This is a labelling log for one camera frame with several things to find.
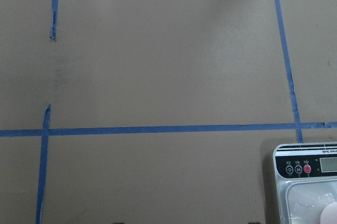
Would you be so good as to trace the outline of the pink paper cup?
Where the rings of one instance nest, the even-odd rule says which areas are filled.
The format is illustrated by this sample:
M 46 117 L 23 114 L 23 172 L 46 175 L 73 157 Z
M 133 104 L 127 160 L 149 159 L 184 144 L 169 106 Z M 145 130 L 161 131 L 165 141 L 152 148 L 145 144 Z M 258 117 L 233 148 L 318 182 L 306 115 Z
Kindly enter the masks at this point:
M 320 224 L 337 224 L 337 203 L 327 205 L 320 215 Z

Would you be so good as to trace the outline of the silver digital kitchen scale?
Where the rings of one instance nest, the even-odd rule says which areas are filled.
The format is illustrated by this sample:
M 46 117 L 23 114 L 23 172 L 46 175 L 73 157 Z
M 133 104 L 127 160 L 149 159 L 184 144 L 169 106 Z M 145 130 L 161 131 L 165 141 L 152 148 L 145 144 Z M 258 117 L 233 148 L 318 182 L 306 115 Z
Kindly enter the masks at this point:
M 272 159 L 279 223 L 320 223 L 336 202 L 336 143 L 281 144 Z

